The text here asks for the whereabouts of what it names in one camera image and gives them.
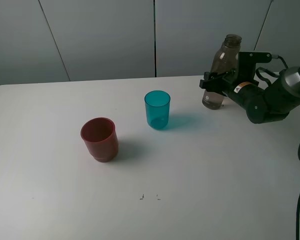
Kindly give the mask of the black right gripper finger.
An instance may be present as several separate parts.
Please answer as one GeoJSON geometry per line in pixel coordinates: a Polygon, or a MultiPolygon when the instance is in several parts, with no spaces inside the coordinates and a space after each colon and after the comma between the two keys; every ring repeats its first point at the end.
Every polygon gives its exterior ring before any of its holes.
{"type": "Polygon", "coordinates": [[[211,79],[233,79],[234,78],[234,71],[228,71],[224,73],[217,73],[217,72],[205,72],[203,75],[204,80],[211,80],[211,79]]]}
{"type": "Polygon", "coordinates": [[[201,79],[199,87],[210,93],[225,95],[227,83],[223,78],[201,79]]]}

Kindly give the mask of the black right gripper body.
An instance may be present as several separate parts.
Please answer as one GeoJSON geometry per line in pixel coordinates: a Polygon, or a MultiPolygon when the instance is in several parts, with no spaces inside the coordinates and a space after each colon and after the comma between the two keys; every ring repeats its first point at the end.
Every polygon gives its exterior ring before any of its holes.
{"type": "Polygon", "coordinates": [[[268,105],[265,101],[265,87],[260,87],[252,73],[239,73],[236,70],[222,75],[223,93],[241,106],[254,124],[263,124],[268,120],[268,105]]]}

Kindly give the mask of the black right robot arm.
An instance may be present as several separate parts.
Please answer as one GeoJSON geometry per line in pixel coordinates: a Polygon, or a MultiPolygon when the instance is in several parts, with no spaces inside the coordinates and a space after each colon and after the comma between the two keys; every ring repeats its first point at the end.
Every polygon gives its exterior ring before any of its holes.
{"type": "Polygon", "coordinates": [[[205,72],[199,87],[230,98],[242,107],[254,124],[285,119],[291,110],[300,106],[300,66],[282,70],[278,78],[262,89],[254,73],[237,67],[230,72],[205,72]]]}

